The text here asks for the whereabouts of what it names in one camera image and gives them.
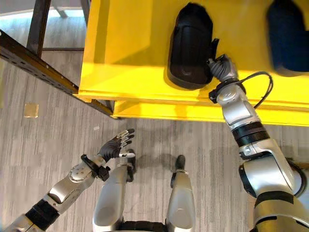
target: yellow table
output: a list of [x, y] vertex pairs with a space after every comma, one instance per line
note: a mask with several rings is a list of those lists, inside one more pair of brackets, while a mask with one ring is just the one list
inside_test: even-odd
[[[219, 105], [208, 99], [213, 81], [188, 91], [167, 78], [169, 43], [176, 17], [188, 0], [92, 0], [79, 93], [83, 101], [115, 100], [113, 117], [222, 122]], [[272, 0], [192, 0], [202, 4], [220, 38], [217, 54], [228, 54], [240, 79], [263, 70], [274, 89], [259, 107], [263, 123], [309, 126], [309, 75], [282, 77], [271, 67], [266, 11]], [[309, 25], [307, 0], [295, 1]], [[268, 78], [245, 82], [252, 104], [264, 95]]]

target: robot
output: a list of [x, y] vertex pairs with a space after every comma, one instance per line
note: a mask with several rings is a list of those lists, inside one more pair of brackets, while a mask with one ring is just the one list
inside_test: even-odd
[[[244, 189], [256, 198], [254, 228], [251, 232], [309, 232], [309, 212], [295, 192], [295, 175], [275, 140], [263, 127], [255, 108], [270, 93], [273, 83], [266, 72], [255, 73], [238, 79], [235, 65], [226, 56], [209, 60], [211, 73], [220, 84], [209, 93], [214, 103], [222, 107], [224, 119], [239, 146], [244, 163], [239, 175]], [[254, 76], [265, 74], [270, 78], [267, 93], [253, 107], [249, 104], [242, 83]], [[65, 212], [95, 180], [106, 181], [93, 214], [93, 231], [152, 231], [193, 232], [195, 206], [192, 186], [185, 171], [185, 157], [178, 156], [176, 172], [171, 178], [172, 193], [165, 223], [148, 221], [124, 221], [123, 209], [126, 183], [134, 179], [135, 153], [124, 151], [131, 143], [134, 130], [126, 130], [108, 141], [99, 153], [90, 159], [82, 155], [82, 162], [71, 169], [26, 214], [17, 218], [5, 232], [43, 232], [60, 214]], [[127, 163], [118, 165], [111, 174], [104, 167], [110, 159], [126, 157]]]

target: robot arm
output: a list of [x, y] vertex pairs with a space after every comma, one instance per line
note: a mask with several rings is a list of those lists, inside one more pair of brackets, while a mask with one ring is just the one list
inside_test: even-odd
[[223, 55], [210, 60], [209, 66], [221, 81], [210, 93], [210, 99], [221, 105], [239, 154], [246, 160], [239, 167], [244, 188], [257, 198], [252, 231], [309, 231], [309, 213], [293, 195], [293, 171], [248, 102], [234, 64]]
[[82, 155], [83, 162], [74, 166], [69, 174], [56, 183], [51, 190], [36, 203], [26, 214], [17, 218], [5, 232], [43, 232], [60, 214], [64, 213], [90, 187], [95, 178], [106, 181], [109, 178], [109, 167], [103, 166], [111, 158], [134, 157], [134, 153], [123, 152], [122, 148], [130, 144], [134, 137], [133, 129], [119, 133], [109, 140], [97, 155], [89, 159]]

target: black metal rack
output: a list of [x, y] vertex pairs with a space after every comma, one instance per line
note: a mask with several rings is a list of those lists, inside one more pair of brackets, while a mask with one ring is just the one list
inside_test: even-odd
[[[78, 99], [73, 96], [73, 94], [78, 93], [78, 86], [41, 59], [42, 51], [45, 50], [43, 49], [43, 41], [50, 4], [51, 0], [36, 0], [27, 47], [24, 47], [0, 29], [0, 58]], [[81, 0], [81, 5], [87, 23], [90, 1]], [[52, 50], [71, 51], [74, 49], [54, 48]], [[90, 103], [83, 103], [97, 109], [109, 117], [112, 115], [112, 110], [97, 100], [92, 100]]]

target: black clamp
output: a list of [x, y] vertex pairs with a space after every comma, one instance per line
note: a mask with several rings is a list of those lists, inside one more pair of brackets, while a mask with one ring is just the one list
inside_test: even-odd
[[106, 168], [97, 166], [92, 160], [88, 159], [87, 155], [81, 156], [82, 161], [92, 170], [94, 177], [106, 181], [110, 177], [109, 171], [111, 170], [108, 166]]
[[233, 84], [233, 83], [236, 83], [236, 85], [240, 86], [241, 89], [245, 92], [246, 94], [246, 89], [245, 87], [242, 85], [242, 83], [239, 83], [239, 80], [238, 79], [228, 79], [226, 81], [223, 81], [221, 82], [220, 84], [217, 85], [216, 89], [212, 90], [209, 92], [208, 94], [208, 97], [209, 99], [213, 102], [213, 103], [217, 103], [217, 97], [218, 95], [220, 94], [220, 90], [223, 88], [223, 87], [226, 87], [227, 85], [230, 85], [230, 84]]

